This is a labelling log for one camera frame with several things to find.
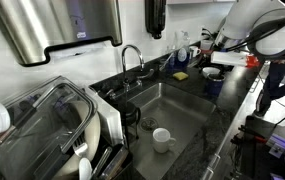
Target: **stainless steel sink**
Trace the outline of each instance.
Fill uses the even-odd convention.
[[[159,83],[129,99],[141,109],[139,139],[132,144],[133,166],[146,179],[161,179],[215,109],[209,101]],[[153,150],[152,132],[162,127],[177,142],[170,151]]]

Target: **black countertop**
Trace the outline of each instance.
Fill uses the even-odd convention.
[[[148,62],[145,69],[157,69],[160,59]],[[187,74],[189,77],[182,81],[166,75],[165,72],[155,73],[152,78],[142,80],[142,89],[128,93],[128,97],[133,97],[138,92],[162,82],[199,96],[216,105],[211,117],[194,136],[163,179],[200,179],[203,176],[259,71],[260,67],[251,69],[234,67],[231,72],[225,74],[226,79],[218,98],[209,96],[204,92],[206,79],[199,73],[197,68],[188,68]],[[134,68],[127,73],[127,76],[136,77],[137,74],[145,74],[145,72],[139,72]],[[118,74],[91,87],[106,92],[109,88],[119,85],[122,82],[122,76],[122,74]],[[134,179],[143,179],[137,171],[134,174],[136,175]]]

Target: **backsplash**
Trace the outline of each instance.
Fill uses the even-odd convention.
[[[167,6],[166,27],[162,39],[154,40],[146,32],[144,0],[119,0],[123,45],[111,46],[109,41],[73,49],[72,53],[59,52],[55,56],[69,56],[87,51],[79,56],[52,60],[47,65],[25,68],[15,61],[0,31],[0,102],[24,92],[35,85],[58,75],[63,75],[79,86],[87,86],[122,72],[120,53],[126,44],[136,45],[144,60],[150,61],[164,54],[173,42],[174,32],[189,32],[191,43],[201,39],[201,27],[215,31],[227,15],[232,3],[201,3]],[[128,69],[139,64],[137,55],[127,50]]]

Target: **yellow sponge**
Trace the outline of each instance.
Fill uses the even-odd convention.
[[[189,77],[189,75],[185,74],[184,72],[178,72],[173,74],[173,77],[179,81],[186,79]]]

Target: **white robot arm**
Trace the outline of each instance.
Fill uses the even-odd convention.
[[[247,46],[259,60],[285,59],[285,4],[280,0],[238,0],[226,17],[215,45],[230,52],[224,53],[223,58],[230,54],[241,59],[245,53],[232,51]],[[218,62],[221,54],[214,53],[212,62]]]

